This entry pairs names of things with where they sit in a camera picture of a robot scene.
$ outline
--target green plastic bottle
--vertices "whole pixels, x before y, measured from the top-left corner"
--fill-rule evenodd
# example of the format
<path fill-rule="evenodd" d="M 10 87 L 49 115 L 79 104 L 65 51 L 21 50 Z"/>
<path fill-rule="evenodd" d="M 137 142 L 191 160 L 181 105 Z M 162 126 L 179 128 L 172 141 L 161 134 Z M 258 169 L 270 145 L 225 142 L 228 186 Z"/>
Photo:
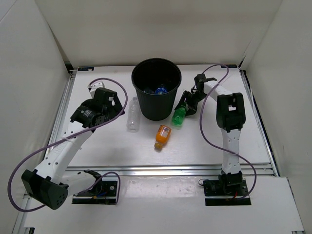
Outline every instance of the green plastic bottle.
<path fill-rule="evenodd" d="M 184 102 L 179 108 L 175 110 L 174 116 L 172 116 L 171 122 L 174 126 L 180 127 L 184 121 L 186 114 L 186 103 Z"/>

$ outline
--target black mounting plate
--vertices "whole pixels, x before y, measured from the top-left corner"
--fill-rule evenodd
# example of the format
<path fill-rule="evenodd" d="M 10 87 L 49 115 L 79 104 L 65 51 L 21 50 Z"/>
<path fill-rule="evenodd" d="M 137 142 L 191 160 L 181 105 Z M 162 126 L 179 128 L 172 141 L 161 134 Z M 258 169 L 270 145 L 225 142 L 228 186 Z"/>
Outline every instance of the black mounting plate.
<path fill-rule="evenodd" d="M 98 205 L 114 205 L 116 204 L 117 181 L 101 181 L 102 189 L 98 194 L 106 193 L 105 196 L 93 198 L 93 194 L 89 192 L 78 193 L 73 195 L 72 204 L 98 204 Z"/>
<path fill-rule="evenodd" d="M 211 184 L 215 184 L 215 190 L 211 189 Z M 206 206 L 249 206 L 251 201 L 249 197 L 243 199 L 232 199 L 235 196 L 235 192 L 225 194 L 220 186 L 218 186 L 219 180 L 204 180 L 203 187 L 205 193 Z M 237 197 L 244 196 L 248 192 L 246 181 L 240 184 L 237 190 Z"/>

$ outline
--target orange bottle cap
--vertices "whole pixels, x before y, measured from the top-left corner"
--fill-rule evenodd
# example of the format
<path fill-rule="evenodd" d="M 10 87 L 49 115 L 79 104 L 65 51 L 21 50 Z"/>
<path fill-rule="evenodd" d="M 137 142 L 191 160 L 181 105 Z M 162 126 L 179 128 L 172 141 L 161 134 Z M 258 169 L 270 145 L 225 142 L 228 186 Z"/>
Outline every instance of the orange bottle cap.
<path fill-rule="evenodd" d="M 162 149 L 162 144 L 159 144 L 158 142 L 155 143 L 155 148 L 161 150 Z"/>

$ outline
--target plastic bottle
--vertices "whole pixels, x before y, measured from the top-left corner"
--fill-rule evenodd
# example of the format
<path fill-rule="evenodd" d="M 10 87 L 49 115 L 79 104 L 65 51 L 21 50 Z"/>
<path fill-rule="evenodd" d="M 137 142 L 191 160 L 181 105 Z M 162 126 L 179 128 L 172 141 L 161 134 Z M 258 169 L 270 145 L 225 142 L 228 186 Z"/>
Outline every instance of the plastic bottle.
<path fill-rule="evenodd" d="M 137 97 L 132 98 L 129 104 L 127 129 L 129 132 L 136 133 L 139 129 L 141 110 Z"/>
<path fill-rule="evenodd" d="M 163 145 L 167 143 L 171 133 L 171 128 L 166 125 L 161 125 L 156 134 L 155 148 L 161 150 Z"/>
<path fill-rule="evenodd" d="M 166 86 L 164 84 L 161 84 L 156 90 L 155 90 L 155 94 L 165 94 L 167 93 L 167 89 Z"/>
<path fill-rule="evenodd" d="M 186 115 L 186 103 L 182 103 L 182 105 L 175 110 L 174 115 L 172 116 L 171 122 L 174 126 L 180 127 L 184 121 Z"/>
<path fill-rule="evenodd" d="M 149 88 L 149 87 L 146 87 L 146 88 L 143 90 L 143 92 L 145 92 L 145 93 L 147 93 L 147 94 L 154 94 L 154 91 L 153 91 L 151 88 Z"/>

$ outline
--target cable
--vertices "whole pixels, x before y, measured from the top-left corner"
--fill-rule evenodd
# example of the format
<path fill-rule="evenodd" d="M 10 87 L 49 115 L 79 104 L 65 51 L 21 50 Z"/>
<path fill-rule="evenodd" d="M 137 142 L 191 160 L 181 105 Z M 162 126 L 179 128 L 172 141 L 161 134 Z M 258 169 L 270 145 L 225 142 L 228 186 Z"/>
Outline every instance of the cable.
<path fill-rule="evenodd" d="M 208 69 L 210 69 L 210 68 L 212 68 L 212 67 L 216 67 L 216 66 L 224 66 L 224 67 L 226 67 L 226 74 L 225 74 L 225 76 L 224 76 L 221 80 L 219 80 L 218 83 L 208 92 L 208 94 L 206 95 L 206 97 L 205 97 L 205 99 L 204 99 L 204 101 L 203 101 L 203 105 L 202 105 L 202 107 L 201 107 L 200 116 L 199 116 L 199 128 L 200 128 L 201 135 L 203 136 L 204 140 L 205 140 L 208 144 L 210 144 L 211 146 L 213 146 L 213 147 L 215 147 L 215 148 L 217 148 L 217 149 L 219 149 L 219 150 L 223 150 L 223 151 L 225 151 L 225 152 L 228 152 L 228 153 L 230 153 L 230 154 L 233 154 L 233 155 L 238 156 L 239 158 L 241 158 L 242 160 L 244 160 L 245 162 L 247 162 L 247 163 L 251 166 L 251 168 L 253 169 L 253 172 L 254 172 L 254 181 L 253 181 L 252 188 L 251 188 L 251 189 L 248 191 L 248 193 L 246 193 L 244 196 L 242 196 L 242 197 L 240 197 L 240 198 L 236 198 L 236 199 L 243 199 L 243 198 L 247 197 L 247 196 L 254 190 L 255 184 L 256 184 L 256 182 L 257 182 L 257 171 L 255 170 L 254 166 L 253 166 L 246 158 L 242 157 L 241 155 L 239 155 L 239 154 L 237 154 L 237 153 L 235 153 L 235 152 L 233 152 L 233 151 L 230 151 L 230 150 L 228 150 L 228 149 L 224 149 L 224 148 L 222 148 L 222 147 L 220 147 L 220 146 L 217 146 L 217 145 L 211 143 L 211 142 L 206 138 L 206 136 L 205 136 L 205 134 L 204 134 L 204 131 L 203 131 L 202 121 L 203 121 L 203 114 L 204 114 L 204 108 L 205 108 L 206 101 L 207 101 L 208 97 L 211 95 L 211 93 L 217 88 L 217 86 L 220 85 L 220 83 L 221 83 L 221 82 L 228 76 L 228 74 L 229 74 L 229 67 L 228 67 L 227 65 L 224 65 L 224 64 L 214 64 L 214 65 L 211 65 L 210 67 L 206 68 L 206 69 L 202 72 L 202 74 L 204 74 Z"/>
<path fill-rule="evenodd" d="M 91 185 L 89 188 L 87 188 L 86 190 L 83 190 L 83 191 L 81 191 L 81 192 L 86 192 L 86 191 L 92 189 L 93 186 L 95 186 L 99 181 L 101 181 L 103 177 L 105 177 L 105 176 L 107 176 L 107 175 L 109 175 L 109 174 L 114 174 L 114 175 L 116 175 L 117 178 L 118 178 L 118 181 L 119 181 L 119 183 L 118 183 L 118 191 L 117 191 L 117 196 L 116 196 L 116 203 L 115 203 L 115 204 L 117 204 L 118 201 L 119 201 L 119 192 L 120 192 L 121 179 L 120 179 L 120 176 L 119 176 L 116 172 L 107 172 L 107 173 L 105 173 L 105 174 L 102 175 L 100 178 L 98 178 L 98 179 L 94 182 L 93 185 Z"/>
<path fill-rule="evenodd" d="M 238 192 L 235 192 L 235 195 L 232 197 L 232 199 L 235 199 L 237 197 Z"/>
<path fill-rule="evenodd" d="M 96 199 L 98 197 L 104 196 L 105 194 L 107 194 L 107 192 L 103 192 L 102 194 L 95 195 L 93 196 L 93 198 Z"/>
<path fill-rule="evenodd" d="M 200 183 L 200 181 L 202 181 L 202 180 L 208 180 L 208 179 L 200 179 L 199 181 L 198 181 L 198 184 L 200 185 L 200 186 L 203 186 L 204 187 L 204 182 L 201 184 Z"/>
<path fill-rule="evenodd" d="M 74 134 L 68 136 L 67 139 L 71 139 L 71 138 L 76 137 L 76 136 L 78 136 L 78 135 L 80 135 L 80 134 L 86 133 L 86 132 L 88 132 L 88 131 L 93 131 L 93 130 L 99 128 L 99 127 L 102 127 L 102 126 L 104 126 L 104 125 L 106 125 L 106 124 L 109 124 L 109 123 L 113 122 L 114 120 L 116 120 L 119 116 L 121 116 L 122 112 L 125 110 L 126 105 L 127 105 L 127 103 L 128 103 L 128 95 L 127 95 L 127 91 L 125 90 L 125 88 L 124 88 L 120 83 L 118 83 L 117 81 L 115 81 L 115 80 L 113 80 L 113 79 L 110 79 L 110 78 L 97 78 L 97 79 L 93 80 L 89 85 L 93 84 L 94 82 L 96 82 L 96 81 L 98 81 L 98 80 L 108 80 L 108 81 L 111 81 L 111 82 L 117 84 L 117 85 L 124 91 L 124 93 L 125 93 L 125 97 L 126 97 L 125 104 L 123 105 L 121 111 L 120 111 L 114 118 L 112 118 L 111 120 L 109 120 L 109 121 L 107 121 L 107 122 L 105 122 L 105 123 L 99 124 L 99 125 L 97 125 L 97 126 L 94 126 L 94 127 L 92 127 L 92 128 L 87 128 L 87 129 L 82 130 L 82 131 L 80 131 L 80 132 L 74 133 Z M 36 208 L 32 208 L 32 209 L 29 209 L 29 210 L 25 210 L 25 209 L 22 209 L 21 207 L 19 207 L 19 206 L 15 203 L 15 201 L 13 200 L 13 196 L 12 196 L 11 186 L 12 186 L 13 177 L 14 177 L 14 175 L 16 174 L 17 170 L 21 167 L 21 165 L 22 165 L 25 161 L 27 161 L 28 159 L 30 159 L 30 158 L 33 157 L 34 155 L 40 153 L 41 151 L 44 151 L 44 150 L 49 149 L 49 148 L 51 148 L 51 147 L 53 147 L 53 146 L 62 144 L 62 143 L 65 142 L 67 139 L 65 139 L 65 138 L 64 138 L 64 139 L 61 139 L 61 140 L 59 140 L 59 141 L 56 141 L 56 142 L 54 142 L 54 143 L 52 143 L 52 144 L 50 144 L 50 145 L 44 146 L 44 147 L 42 147 L 41 149 L 38 149 L 38 150 L 34 151 L 34 152 L 31 153 L 30 155 L 28 155 L 26 158 L 24 158 L 24 159 L 14 168 L 13 172 L 12 172 L 11 175 L 10 175 L 9 181 L 8 181 L 7 192 L 8 192 L 9 200 L 10 200 L 12 206 L 13 206 L 15 209 L 17 209 L 17 210 L 20 211 L 20 212 L 32 212 L 32 211 L 39 210 L 40 208 L 42 208 L 42 207 L 45 206 L 45 205 L 42 205 L 42 206 L 38 206 L 38 207 L 36 207 Z"/>

